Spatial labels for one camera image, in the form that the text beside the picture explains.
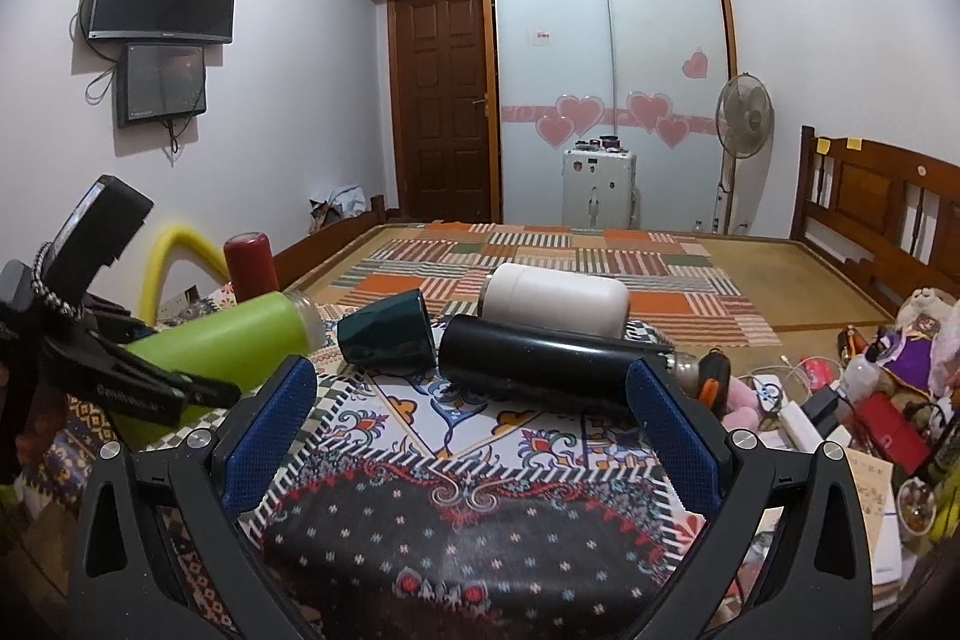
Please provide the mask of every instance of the white mini fridge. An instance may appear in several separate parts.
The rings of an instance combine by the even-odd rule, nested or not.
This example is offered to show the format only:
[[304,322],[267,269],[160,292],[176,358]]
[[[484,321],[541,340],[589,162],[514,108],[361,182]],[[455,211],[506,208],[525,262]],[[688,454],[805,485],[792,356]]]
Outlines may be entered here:
[[563,225],[632,228],[637,153],[568,150],[563,153]]

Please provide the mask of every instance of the sliding wardrobe door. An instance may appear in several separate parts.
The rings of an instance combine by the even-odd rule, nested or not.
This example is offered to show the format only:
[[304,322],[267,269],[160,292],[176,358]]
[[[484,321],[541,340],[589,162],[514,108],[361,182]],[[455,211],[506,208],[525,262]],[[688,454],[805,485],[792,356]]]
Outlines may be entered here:
[[560,225],[563,150],[613,132],[607,0],[493,0],[503,220]]
[[638,224],[709,231],[728,79],[721,0],[610,0],[617,133],[637,153]]

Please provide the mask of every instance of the dark green cup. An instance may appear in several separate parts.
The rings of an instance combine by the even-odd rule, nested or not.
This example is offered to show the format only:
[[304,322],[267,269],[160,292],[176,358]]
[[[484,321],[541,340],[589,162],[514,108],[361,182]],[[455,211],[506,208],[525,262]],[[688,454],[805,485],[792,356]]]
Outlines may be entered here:
[[364,371],[390,375],[426,372],[437,365],[430,314],[419,289],[388,296],[337,323],[340,352]]

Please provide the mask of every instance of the screw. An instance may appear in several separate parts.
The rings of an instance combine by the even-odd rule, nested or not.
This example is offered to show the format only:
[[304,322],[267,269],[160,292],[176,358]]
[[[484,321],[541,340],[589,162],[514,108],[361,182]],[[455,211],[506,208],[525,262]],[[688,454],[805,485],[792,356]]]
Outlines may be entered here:
[[210,440],[213,439],[213,433],[210,432],[210,429],[193,429],[190,434],[186,435],[186,446],[188,448],[205,448],[210,444]]
[[115,439],[110,442],[104,442],[103,447],[100,449],[100,458],[113,458],[114,456],[120,455],[120,443]]
[[843,461],[843,448],[837,443],[827,440],[827,442],[824,442],[824,456],[832,458],[834,461]]
[[744,451],[752,451],[757,447],[757,438],[753,432],[748,432],[747,429],[737,429],[731,436],[731,439],[733,439],[733,444],[736,445],[737,448],[741,448],[741,450]]

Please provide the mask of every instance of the green bottle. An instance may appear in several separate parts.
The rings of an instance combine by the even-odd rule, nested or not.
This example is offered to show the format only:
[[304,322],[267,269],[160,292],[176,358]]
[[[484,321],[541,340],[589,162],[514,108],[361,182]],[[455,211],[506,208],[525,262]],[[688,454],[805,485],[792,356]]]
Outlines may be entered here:
[[[292,290],[265,293],[126,348],[161,369],[230,381],[246,393],[261,386],[285,357],[309,356],[324,344],[325,326],[317,308],[304,293]],[[195,405],[186,408],[173,428],[115,413],[112,419],[128,447],[140,450],[209,412]]]

